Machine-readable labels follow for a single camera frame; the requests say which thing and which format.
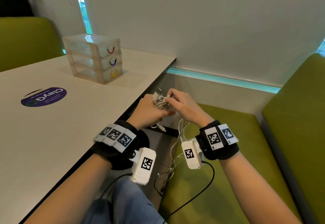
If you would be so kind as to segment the person's left hand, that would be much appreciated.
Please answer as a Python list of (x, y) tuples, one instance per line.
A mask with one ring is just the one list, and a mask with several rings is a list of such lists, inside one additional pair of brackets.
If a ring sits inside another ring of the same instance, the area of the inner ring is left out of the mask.
[(152, 102), (152, 94), (146, 94), (140, 99), (136, 109), (127, 120), (137, 130), (147, 126), (152, 126), (158, 122), (158, 110)]

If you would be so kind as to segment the person's right hand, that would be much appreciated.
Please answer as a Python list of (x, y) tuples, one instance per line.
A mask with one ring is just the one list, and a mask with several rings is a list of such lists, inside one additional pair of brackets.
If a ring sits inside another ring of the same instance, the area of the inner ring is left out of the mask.
[(194, 123), (199, 128), (212, 123), (214, 119), (208, 115), (202, 108), (186, 93), (186, 101), (181, 111), (177, 111), (186, 121)]

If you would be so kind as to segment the white charger plug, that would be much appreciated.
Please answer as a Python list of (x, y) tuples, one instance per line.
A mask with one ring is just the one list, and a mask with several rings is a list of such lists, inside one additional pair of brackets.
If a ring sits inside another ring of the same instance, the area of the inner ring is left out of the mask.
[(152, 102), (155, 107), (159, 108), (160, 110), (174, 110), (165, 99), (166, 97), (164, 96), (163, 91), (160, 88), (157, 88), (155, 93), (152, 95)]

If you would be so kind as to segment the person's right forearm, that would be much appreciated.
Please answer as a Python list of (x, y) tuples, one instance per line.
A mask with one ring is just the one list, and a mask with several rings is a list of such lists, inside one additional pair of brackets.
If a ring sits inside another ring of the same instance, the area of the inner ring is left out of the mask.
[(220, 164), (250, 224), (301, 224), (241, 152)]

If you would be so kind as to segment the person's left forearm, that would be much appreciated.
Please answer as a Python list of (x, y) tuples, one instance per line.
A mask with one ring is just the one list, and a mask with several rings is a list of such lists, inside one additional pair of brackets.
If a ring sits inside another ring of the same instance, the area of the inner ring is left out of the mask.
[(79, 224), (112, 164), (93, 154), (32, 213), (24, 224)]

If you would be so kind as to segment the black wristband with marker tags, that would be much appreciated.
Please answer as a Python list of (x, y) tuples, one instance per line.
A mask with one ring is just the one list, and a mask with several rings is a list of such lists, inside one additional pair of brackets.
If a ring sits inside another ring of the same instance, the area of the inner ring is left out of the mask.
[(117, 120), (114, 124), (107, 125), (93, 139), (90, 150), (104, 157), (112, 164), (112, 170), (126, 170), (133, 166), (129, 159), (140, 148), (149, 148), (150, 142), (146, 133), (137, 130), (133, 125)]
[(219, 120), (200, 128), (196, 140), (208, 160), (227, 160), (239, 152), (238, 139), (228, 125)]

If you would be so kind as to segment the person's blue jeans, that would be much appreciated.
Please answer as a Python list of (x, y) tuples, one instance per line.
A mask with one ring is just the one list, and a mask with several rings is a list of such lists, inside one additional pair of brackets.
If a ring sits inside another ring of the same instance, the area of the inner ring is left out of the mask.
[(127, 178), (117, 181), (112, 200), (96, 199), (81, 224), (163, 224), (164, 219), (142, 189)]

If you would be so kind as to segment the clear plastic drawer organizer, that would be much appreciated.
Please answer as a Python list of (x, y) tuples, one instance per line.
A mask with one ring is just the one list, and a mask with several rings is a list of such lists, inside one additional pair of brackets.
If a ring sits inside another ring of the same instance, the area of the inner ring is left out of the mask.
[(110, 37), (81, 34), (62, 38), (74, 77), (103, 84), (98, 43), (104, 38)]

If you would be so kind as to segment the green upholstered bench seat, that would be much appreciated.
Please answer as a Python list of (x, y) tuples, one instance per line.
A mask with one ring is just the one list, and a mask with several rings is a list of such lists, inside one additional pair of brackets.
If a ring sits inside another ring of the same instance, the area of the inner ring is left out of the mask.
[[(252, 114), (199, 104), (226, 123), (246, 159), (305, 224), (325, 224), (325, 53), (308, 57), (262, 110)], [(158, 209), (168, 224), (249, 224), (218, 160), (213, 171), (185, 162), (167, 182)]]

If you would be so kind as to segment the round purple sticker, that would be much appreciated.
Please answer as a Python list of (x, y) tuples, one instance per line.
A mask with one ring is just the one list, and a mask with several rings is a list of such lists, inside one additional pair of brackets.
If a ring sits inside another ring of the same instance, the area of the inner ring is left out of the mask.
[(59, 102), (66, 95), (64, 88), (50, 87), (29, 93), (20, 102), (25, 107), (43, 107)]

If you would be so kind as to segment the narrow window strip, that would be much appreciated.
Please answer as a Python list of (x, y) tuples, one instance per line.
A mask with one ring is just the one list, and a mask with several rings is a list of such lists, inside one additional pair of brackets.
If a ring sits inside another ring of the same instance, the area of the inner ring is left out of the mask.
[(78, 0), (78, 3), (79, 3), (79, 8), (80, 8), (80, 11), (81, 11), (81, 16), (82, 16), (82, 20), (83, 20), (86, 32), (88, 34), (92, 34), (91, 24), (90, 24), (90, 21), (89, 21), (85, 1), (84, 0)]

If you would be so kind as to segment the green upholstered seat back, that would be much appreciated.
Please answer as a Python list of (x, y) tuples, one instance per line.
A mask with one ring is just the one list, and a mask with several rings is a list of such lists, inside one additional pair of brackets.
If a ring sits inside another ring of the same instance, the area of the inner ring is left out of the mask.
[(63, 55), (62, 41), (49, 19), (0, 18), (0, 72)]

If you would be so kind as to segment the black planter box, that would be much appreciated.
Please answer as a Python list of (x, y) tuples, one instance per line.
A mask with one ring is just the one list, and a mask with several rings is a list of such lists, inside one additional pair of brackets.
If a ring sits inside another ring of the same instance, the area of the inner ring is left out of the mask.
[(34, 17), (28, 0), (0, 0), (0, 17)]

